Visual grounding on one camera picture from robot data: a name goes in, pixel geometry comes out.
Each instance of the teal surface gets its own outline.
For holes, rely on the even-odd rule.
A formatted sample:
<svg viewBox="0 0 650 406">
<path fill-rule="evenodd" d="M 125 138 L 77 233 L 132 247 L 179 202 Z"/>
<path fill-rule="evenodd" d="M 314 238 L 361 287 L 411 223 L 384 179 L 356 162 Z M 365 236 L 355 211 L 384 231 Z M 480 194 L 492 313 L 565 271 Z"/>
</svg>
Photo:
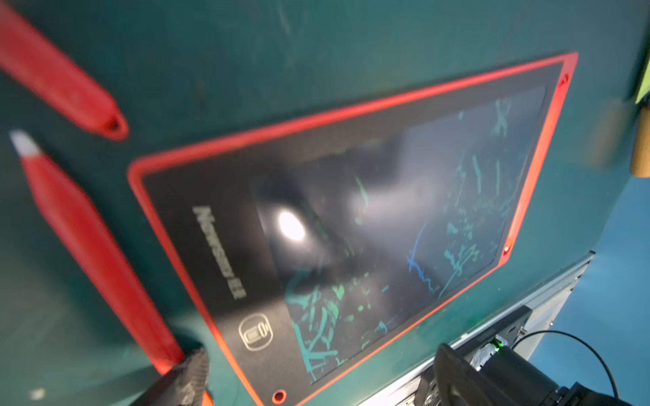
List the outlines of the teal surface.
<svg viewBox="0 0 650 406">
<path fill-rule="evenodd" d="M 622 400 L 643 405 L 647 400 L 650 354 L 646 337 L 650 257 L 650 181 L 631 177 L 596 245 L 596 257 L 553 323 L 585 340 L 607 363 Z M 579 342 L 547 335 L 530 361 L 551 379 L 570 387 L 578 381 L 604 394 L 612 385 L 596 357 Z"/>
<path fill-rule="evenodd" d="M 86 134 L 0 75 L 0 134 L 29 131 L 88 192 L 186 348 L 211 358 L 218 405 L 252 405 L 137 205 L 136 157 L 516 63 L 580 61 L 510 262 L 310 405 L 351 405 L 581 257 L 628 179 L 629 137 L 588 166 L 597 122 L 625 127 L 650 4 L 610 1 L 13 2 L 118 101 L 131 137 Z M 126 404 L 155 379 L 145 355 L 40 217 L 0 137 L 0 399 Z"/>
</svg>

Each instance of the green scribble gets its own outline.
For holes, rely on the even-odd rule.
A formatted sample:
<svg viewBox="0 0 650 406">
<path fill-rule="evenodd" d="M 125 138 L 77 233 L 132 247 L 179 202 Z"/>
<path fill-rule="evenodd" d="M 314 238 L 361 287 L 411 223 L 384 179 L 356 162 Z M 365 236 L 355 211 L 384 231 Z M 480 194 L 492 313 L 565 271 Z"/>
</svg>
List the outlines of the green scribble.
<svg viewBox="0 0 650 406">
<path fill-rule="evenodd" d="M 350 256 L 353 257 L 353 256 L 354 256 L 354 248 L 352 247 L 352 244 L 350 244 L 350 242 L 348 241 L 348 239 L 345 238 L 345 237 L 343 237 L 343 240 L 345 240 L 345 244 L 348 244 L 348 248 L 347 248 L 347 249 L 350 251 Z"/>
<path fill-rule="evenodd" d="M 497 159 L 497 196 L 499 195 L 499 188 L 501 187 L 501 163 Z"/>
<path fill-rule="evenodd" d="M 314 286 L 314 290 L 311 293 L 311 305 L 315 305 L 316 302 L 320 299 L 320 285 Z"/>
<path fill-rule="evenodd" d="M 339 298 L 339 300 L 343 299 L 343 295 L 345 295 L 345 286 L 343 284 L 339 284 L 339 286 L 333 286 L 331 288 L 334 293 L 336 294 L 336 297 Z"/>
<path fill-rule="evenodd" d="M 366 288 L 365 286 L 361 287 L 361 293 L 366 297 L 366 307 L 368 309 L 372 309 L 372 305 L 370 305 L 370 300 L 368 300 L 368 295 L 370 294 L 370 289 Z"/>
<path fill-rule="evenodd" d="M 460 182 L 460 187 L 458 188 L 458 195 L 456 196 L 455 207 L 458 207 L 458 202 L 460 201 L 460 196 L 463 194 L 463 187 L 465 186 L 465 178 L 467 177 L 467 172 L 463 169 L 463 160 L 465 159 L 465 152 L 460 155 L 460 160 L 458 161 L 458 166 L 456 167 L 456 176 L 460 177 L 462 180 Z"/>
<path fill-rule="evenodd" d="M 458 234 L 458 228 L 452 223 L 447 224 L 447 234 Z"/>
<path fill-rule="evenodd" d="M 322 308 L 321 310 L 322 310 L 322 318 L 320 319 L 320 326 L 318 327 L 318 333 L 316 333 L 316 337 L 314 337 L 314 339 L 311 341 L 311 344 L 309 345 L 310 351 L 314 349 L 316 343 L 323 336 L 323 332 L 325 332 L 325 325 L 327 324 L 327 311 L 325 310 L 325 308 Z"/>
<path fill-rule="evenodd" d="M 309 311 L 309 331 L 314 328 L 314 317 L 316 316 L 316 308 L 312 307 Z"/>
<path fill-rule="evenodd" d="M 359 186 L 359 192 L 361 193 L 361 197 L 363 198 L 363 202 L 365 203 L 366 207 L 368 207 L 368 204 L 370 203 L 368 199 L 368 193 L 366 192 L 366 189 L 363 187 L 363 183 L 361 182 L 361 179 L 357 175 L 354 176 L 354 180 L 357 181 L 357 185 Z"/>
<path fill-rule="evenodd" d="M 327 230 L 325 230 L 325 226 L 323 225 L 323 222 L 321 220 L 316 221 L 316 230 L 318 230 L 318 233 L 320 234 L 320 237 L 323 239 L 323 241 L 327 242 L 330 240 L 330 235 L 327 233 Z"/>
<path fill-rule="evenodd" d="M 320 338 L 320 341 L 322 341 L 323 344 L 327 347 L 327 349 L 330 349 L 330 346 L 332 344 L 332 338 L 334 337 L 334 329 L 330 327 L 330 330 L 328 331 L 327 337 L 322 336 Z"/>
<path fill-rule="evenodd" d="M 483 178 L 483 175 L 481 174 L 481 169 L 478 167 L 478 160 L 475 154 L 472 155 L 472 163 L 474 164 L 474 172 L 476 173 L 476 188 L 478 189 L 478 194 L 481 194 L 481 178 Z"/>
<path fill-rule="evenodd" d="M 316 361 L 322 361 L 326 359 L 327 357 L 336 357 L 339 352 L 336 350 L 331 350 L 331 351 L 311 351 L 310 349 L 305 348 L 304 341 L 302 339 L 302 333 L 300 332 L 300 328 L 298 325 L 293 322 L 293 330 L 296 333 L 296 337 L 298 338 L 298 346 L 300 347 L 300 352 L 302 353 L 302 360 L 305 362 L 305 368 L 307 368 L 307 372 L 311 374 L 311 377 L 316 380 L 316 377 L 314 376 L 314 371 L 317 368 L 322 368 L 325 366 L 327 363 L 326 362 L 320 362 L 316 365 L 313 365 L 311 363 L 312 360 Z"/>
<path fill-rule="evenodd" d="M 321 275 L 323 273 L 323 261 L 324 261 L 324 258 L 323 258 L 322 254 L 321 254 L 320 257 L 318 258 L 318 266 L 316 267 L 316 274 L 317 275 Z"/>
<path fill-rule="evenodd" d="M 507 99 L 494 102 L 494 107 L 497 110 L 497 123 L 492 128 L 492 135 L 501 135 L 503 137 L 508 135 L 508 121 L 506 117 L 508 117 L 511 105 L 512 103 Z"/>
<path fill-rule="evenodd" d="M 463 226 L 463 234 L 465 234 L 465 237 L 468 241 L 472 240 L 472 237 L 474 236 L 474 223 L 470 223 L 467 221 L 467 218 L 465 219 L 465 225 Z"/>
<path fill-rule="evenodd" d="M 295 267 L 293 270 L 294 275 L 291 280 L 289 280 L 289 283 L 287 283 L 285 301 L 288 305 L 299 305 L 303 310 L 305 310 L 307 306 L 309 306 L 311 295 L 296 294 L 295 290 L 302 281 L 309 277 L 309 270 L 299 267 Z"/>
<path fill-rule="evenodd" d="M 449 287 L 449 284 L 451 283 L 453 278 L 456 276 L 460 276 L 463 273 L 463 266 L 465 265 L 465 263 L 469 259 L 476 261 L 479 254 L 480 254 L 480 250 L 476 248 L 476 244 L 474 244 L 469 248 L 465 247 L 465 245 L 462 245 L 460 247 L 460 250 L 458 251 L 458 260 L 456 260 L 456 257 L 454 256 L 454 254 L 451 253 L 451 251 L 449 251 L 448 249 L 445 250 L 445 258 L 449 260 L 449 263 L 451 264 L 454 273 L 452 273 L 451 277 L 447 281 L 447 284 L 440 291 L 440 295 L 438 295 L 439 298 L 441 298 L 442 295 L 445 293 L 445 291 L 447 291 L 447 288 Z"/>
<path fill-rule="evenodd" d="M 327 307 L 328 314 L 331 316 L 332 325 L 336 326 L 336 321 L 339 319 L 339 307 L 331 300 L 328 300 L 325 306 Z"/>
</svg>

